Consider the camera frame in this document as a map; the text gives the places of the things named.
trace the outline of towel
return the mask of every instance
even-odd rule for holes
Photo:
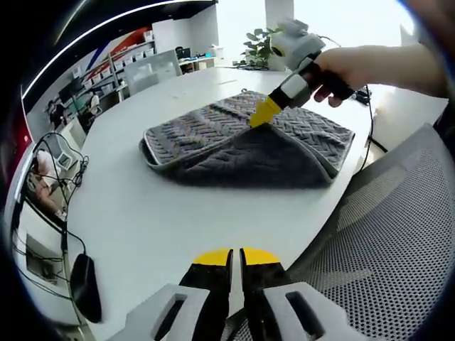
[[[354,133],[303,108],[249,125],[258,101],[244,91],[144,132],[139,149],[157,173],[180,183],[319,187],[333,182]]]

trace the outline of office room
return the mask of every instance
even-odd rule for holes
[[[347,340],[406,340],[422,326],[451,266],[419,239],[428,223],[439,250],[451,232],[438,208],[455,178],[439,152],[446,76],[406,6],[363,3],[61,9],[22,77],[5,209],[21,279],[59,336],[256,340],[255,322],[271,318],[245,312],[256,291],[279,326],[271,340],[288,340],[281,296],[294,322],[305,298],[319,327],[296,328],[310,340],[333,327],[324,309]],[[399,67],[369,65],[372,55]],[[438,91],[383,79],[416,56],[427,81],[444,79]],[[359,67],[365,76],[348,75]],[[412,269],[440,281],[416,288]]]

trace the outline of white table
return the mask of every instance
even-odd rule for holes
[[[313,100],[306,105],[355,132],[341,172],[324,189],[184,187],[155,174],[138,149],[151,126],[243,88],[270,93],[286,76],[214,67],[155,85],[95,121],[82,150],[90,164],[70,203],[68,228],[85,240],[95,261],[103,312],[103,323],[90,325],[97,341],[121,330],[126,314],[164,284],[178,283],[197,255],[248,246],[276,254],[287,268],[322,228],[368,137],[370,116],[357,102],[338,109]],[[76,239],[68,243],[72,264],[82,249]],[[231,312],[242,307],[239,276]]]

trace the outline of white wall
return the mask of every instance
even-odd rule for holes
[[[265,0],[265,19],[268,28],[277,28],[278,22],[294,18],[294,0]]]
[[[60,234],[44,222],[26,202],[23,204],[21,221],[18,227],[18,235],[19,238],[21,238],[21,241],[25,243],[27,243],[27,238],[30,236],[42,244],[47,250],[51,251],[54,255],[61,256],[62,254],[60,249]],[[15,244],[21,251],[25,252],[26,247],[21,241],[16,239]],[[22,256],[17,252],[15,252],[15,260],[20,270],[24,272],[27,277],[38,282],[40,285],[59,293],[60,295],[69,297],[70,292],[67,284],[54,286],[53,284],[48,283],[31,273],[27,270],[25,256]],[[22,279],[33,302],[44,316],[57,323],[66,325],[80,324],[71,301],[54,296],[49,292],[45,292],[23,276]]]
[[[220,0],[216,4],[219,43],[228,61],[241,60],[246,34],[265,28],[264,0]]]
[[[190,19],[165,20],[151,25],[157,53],[175,50],[176,47],[191,48]]]
[[[154,32],[155,48],[157,53],[173,50],[177,46],[177,37],[174,20],[164,20],[153,23],[151,29]]]
[[[192,35],[191,35],[191,23],[190,19],[180,19],[173,21],[173,30],[175,35],[176,45],[181,46],[182,48],[191,48],[192,44]]]
[[[342,46],[400,45],[400,24],[410,21],[396,0],[295,0],[295,18]]]
[[[209,53],[212,44],[218,45],[218,20],[216,6],[210,6],[189,19],[191,52]]]

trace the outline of human hand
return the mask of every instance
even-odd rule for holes
[[[323,71],[331,71],[341,77],[353,90],[359,90],[368,83],[368,72],[365,60],[368,53],[365,47],[359,48],[334,48],[320,54],[315,60]],[[314,99],[322,102],[328,97],[331,107],[338,107],[343,103],[342,99],[330,96],[332,91],[326,86],[322,86],[316,91]]]

